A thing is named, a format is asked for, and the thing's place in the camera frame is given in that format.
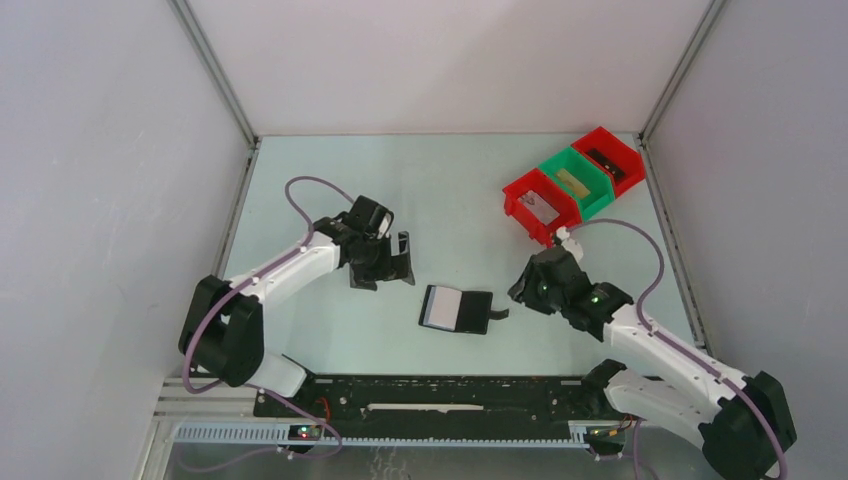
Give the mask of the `white card with stripe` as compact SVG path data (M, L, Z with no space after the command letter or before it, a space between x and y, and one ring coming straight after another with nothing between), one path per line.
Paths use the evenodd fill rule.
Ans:
M453 332L456 329L462 292L443 286L432 286L428 290L423 325Z

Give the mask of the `black leather card holder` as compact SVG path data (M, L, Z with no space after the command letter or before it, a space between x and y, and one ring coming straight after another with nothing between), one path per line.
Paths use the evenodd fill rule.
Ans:
M494 294L488 291L462 291L428 285L418 325L439 331L486 335L491 321L506 319L510 311L494 310Z

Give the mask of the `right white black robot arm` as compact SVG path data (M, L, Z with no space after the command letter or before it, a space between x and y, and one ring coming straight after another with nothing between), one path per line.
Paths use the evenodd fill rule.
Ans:
M562 246L531 255L508 294L609 348L584 378L581 402L591 416L617 411L659 426L698 448L724 479L785 478L798 436L772 375L747 375L681 342L629 294L591 282Z

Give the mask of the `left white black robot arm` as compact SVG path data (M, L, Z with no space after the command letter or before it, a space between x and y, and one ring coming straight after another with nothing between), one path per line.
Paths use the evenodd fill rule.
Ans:
M309 371L267 349L264 313L310 283L348 268L351 287L374 291L378 283L414 284L410 236L392 233L391 210L357 197L349 210L307 223L300 244L230 279L209 275L198 282L179 338L188 366L197 366L230 386L277 393L292 416L316 403Z

